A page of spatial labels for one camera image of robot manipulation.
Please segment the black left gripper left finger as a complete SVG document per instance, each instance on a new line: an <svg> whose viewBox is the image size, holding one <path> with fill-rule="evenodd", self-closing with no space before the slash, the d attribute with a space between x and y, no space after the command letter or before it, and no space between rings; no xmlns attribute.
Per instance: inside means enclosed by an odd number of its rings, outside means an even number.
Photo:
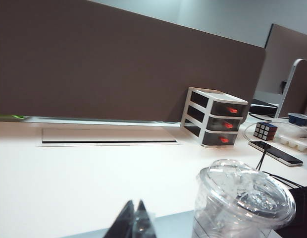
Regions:
<svg viewBox="0 0 307 238"><path fill-rule="evenodd" d="M134 218L134 204L129 200L120 211L111 229L112 238L128 238Z"/></svg>

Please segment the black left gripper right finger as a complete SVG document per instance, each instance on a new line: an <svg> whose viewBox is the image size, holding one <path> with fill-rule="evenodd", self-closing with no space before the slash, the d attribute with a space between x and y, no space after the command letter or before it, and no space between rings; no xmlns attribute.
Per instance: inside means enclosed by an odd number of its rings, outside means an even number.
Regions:
<svg viewBox="0 0 307 238"><path fill-rule="evenodd" d="M135 212L135 237L156 238L154 226L142 200L139 201Z"/></svg>

